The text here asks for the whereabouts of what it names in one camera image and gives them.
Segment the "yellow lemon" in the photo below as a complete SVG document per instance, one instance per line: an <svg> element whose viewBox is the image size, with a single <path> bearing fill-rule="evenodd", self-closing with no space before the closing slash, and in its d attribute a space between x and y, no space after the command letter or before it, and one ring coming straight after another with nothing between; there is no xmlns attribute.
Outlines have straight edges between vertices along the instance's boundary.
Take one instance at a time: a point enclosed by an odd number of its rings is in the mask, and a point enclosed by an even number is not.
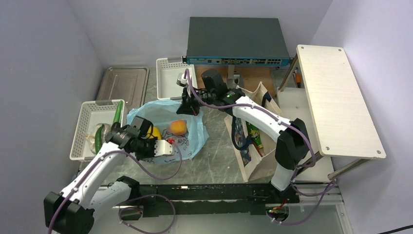
<svg viewBox="0 0 413 234"><path fill-rule="evenodd" d="M155 126L150 126L147 131L146 138L148 139L157 138L158 140L161 140L162 134Z"/></svg>

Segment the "orange peach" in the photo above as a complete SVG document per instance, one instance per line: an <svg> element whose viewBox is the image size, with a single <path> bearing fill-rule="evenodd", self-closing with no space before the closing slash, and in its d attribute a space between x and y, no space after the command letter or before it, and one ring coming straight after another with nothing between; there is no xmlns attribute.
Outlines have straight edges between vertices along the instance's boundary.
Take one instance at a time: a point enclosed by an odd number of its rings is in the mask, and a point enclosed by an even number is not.
<svg viewBox="0 0 413 234"><path fill-rule="evenodd" d="M171 122L169 129L173 135L180 136L185 135L188 131L187 122L185 120L175 120Z"/></svg>

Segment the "light blue plastic grocery bag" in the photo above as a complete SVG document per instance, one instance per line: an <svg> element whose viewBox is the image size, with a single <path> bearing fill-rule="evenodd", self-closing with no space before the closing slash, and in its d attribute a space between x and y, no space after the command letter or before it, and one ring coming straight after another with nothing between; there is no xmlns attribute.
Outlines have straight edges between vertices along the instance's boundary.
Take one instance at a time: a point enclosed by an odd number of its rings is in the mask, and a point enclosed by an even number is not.
<svg viewBox="0 0 413 234"><path fill-rule="evenodd" d="M209 135L203 124L204 113L200 111L198 116L178 115L176 111L180 105L180 102L174 100L156 100L129 111L127 115L128 124L132 123L135 116L143 117L151 121L160 131L162 140L172 140L178 146L178 149L174 150L173 156L150 158L146 159L146 162L166 164L179 161L179 153L182 154L183 160L192 159L200 152L207 141ZM171 133L169 126L171 122L180 119L187 122L188 131L185 135L176 136Z"/></svg>

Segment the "dark green chili pepper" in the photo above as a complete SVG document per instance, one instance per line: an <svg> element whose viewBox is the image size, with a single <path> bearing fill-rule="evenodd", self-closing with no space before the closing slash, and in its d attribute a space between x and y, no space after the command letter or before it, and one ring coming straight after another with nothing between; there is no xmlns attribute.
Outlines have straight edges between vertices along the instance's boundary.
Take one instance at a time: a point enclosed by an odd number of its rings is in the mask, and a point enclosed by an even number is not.
<svg viewBox="0 0 413 234"><path fill-rule="evenodd" d="M94 136L94 149L95 149L95 153L98 154L98 152L100 151L101 147L102 147L102 131L104 129L104 124L101 124L96 132L95 132L95 136Z"/></svg>

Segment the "green glass bottle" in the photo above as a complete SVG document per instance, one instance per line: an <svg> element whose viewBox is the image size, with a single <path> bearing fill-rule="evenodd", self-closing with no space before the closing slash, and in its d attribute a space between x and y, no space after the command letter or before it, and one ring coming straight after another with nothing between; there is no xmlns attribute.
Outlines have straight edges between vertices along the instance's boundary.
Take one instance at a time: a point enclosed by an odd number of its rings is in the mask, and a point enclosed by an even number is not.
<svg viewBox="0 0 413 234"><path fill-rule="evenodd" d="M257 150L261 150L263 148L263 144L260 138L260 130L253 124L249 122L245 122L248 130L248 134L253 141L254 146Z"/></svg>

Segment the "beige canvas tote bag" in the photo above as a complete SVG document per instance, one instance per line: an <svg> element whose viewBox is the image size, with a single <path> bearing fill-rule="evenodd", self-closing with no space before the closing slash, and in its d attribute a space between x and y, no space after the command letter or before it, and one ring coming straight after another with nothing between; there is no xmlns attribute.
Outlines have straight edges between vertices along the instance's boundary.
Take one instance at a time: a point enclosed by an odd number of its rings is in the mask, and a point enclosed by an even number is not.
<svg viewBox="0 0 413 234"><path fill-rule="evenodd" d="M276 142L264 131L240 118L224 118L244 182L273 176Z"/></svg>

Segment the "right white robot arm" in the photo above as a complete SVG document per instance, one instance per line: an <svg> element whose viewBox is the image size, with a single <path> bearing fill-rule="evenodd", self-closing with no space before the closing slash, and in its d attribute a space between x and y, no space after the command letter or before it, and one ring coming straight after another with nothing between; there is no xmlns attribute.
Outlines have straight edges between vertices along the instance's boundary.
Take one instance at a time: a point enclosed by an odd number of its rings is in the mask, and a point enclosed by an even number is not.
<svg viewBox="0 0 413 234"><path fill-rule="evenodd" d="M228 88L217 70L207 70L202 79L204 88L196 89L188 69L178 75L176 83L183 87L183 92L182 103L176 113L196 116L200 107L206 106L243 119L267 134L276 143L277 162L268 195L272 201L281 202L286 198L287 188L292 184L298 169L303 167L300 161L308 153L315 157L305 123L299 118L289 120L270 112L240 88Z"/></svg>

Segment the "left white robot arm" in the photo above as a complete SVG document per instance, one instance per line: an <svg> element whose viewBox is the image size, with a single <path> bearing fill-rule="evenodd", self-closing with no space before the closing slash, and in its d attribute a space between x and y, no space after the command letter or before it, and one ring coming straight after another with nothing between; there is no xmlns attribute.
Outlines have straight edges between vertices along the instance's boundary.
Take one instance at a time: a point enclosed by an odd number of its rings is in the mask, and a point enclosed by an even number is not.
<svg viewBox="0 0 413 234"><path fill-rule="evenodd" d="M103 213L124 202L132 205L140 198L138 181L121 176L109 188L99 187L121 159L138 160L155 156L156 139L147 138L152 122L134 117L130 125L116 122L100 151L84 171L59 193L50 192L43 201L48 233L87 234Z"/></svg>

